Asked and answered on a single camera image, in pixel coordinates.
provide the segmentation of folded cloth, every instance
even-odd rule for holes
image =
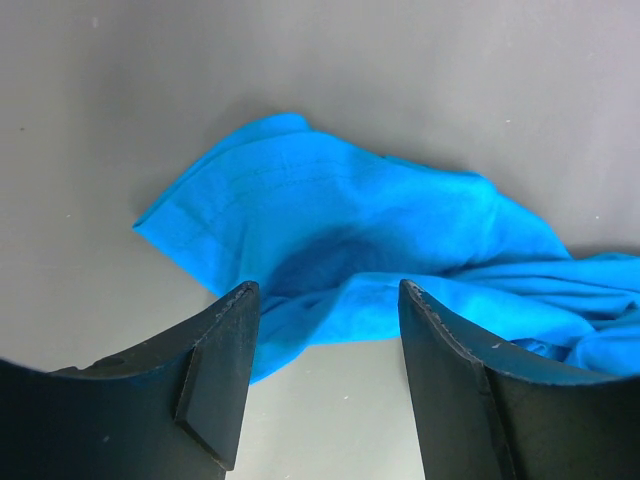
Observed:
[[[252,381],[313,344],[399,335],[398,283],[524,348],[640,373],[640,259],[574,260],[482,176],[380,157],[296,114],[215,146],[134,229],[216,295],[255,280]]]

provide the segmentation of gray table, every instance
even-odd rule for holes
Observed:
[[[22,0],[0,6],[0,355],[95,359],[212,297],[130,224],[223,135],[296,110],[472,168],[574,251],[640,245],[640,4]],[[252,387],[234,480],[414,479],[397,341]]]

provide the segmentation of black plastic part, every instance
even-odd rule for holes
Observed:
[[[0,361],[0,478],[223,479],[259,315],[258,287],[246,283],[85,370]]]
[[[411,282],[399,310],[427,480],[640,478],[640,377],[540,357]]]

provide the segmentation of blue fabric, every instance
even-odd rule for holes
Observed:
[[[308,345],[399,335],[403,278],[531,351],[640,373],[640,259],[574,260],[482,176],[380,157],[296,114],[220,142],[134,229],[217,295],[260,283],[253,381]]]

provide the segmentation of blue cloth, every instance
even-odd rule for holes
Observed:
[[[640,259],[574,260],[482,176],[380,157],[296,114],[224,139],[134,229],[214,294],[260,283],[253,381],[308,345],[399,335],[403,278],[531,351],[640,373]]]

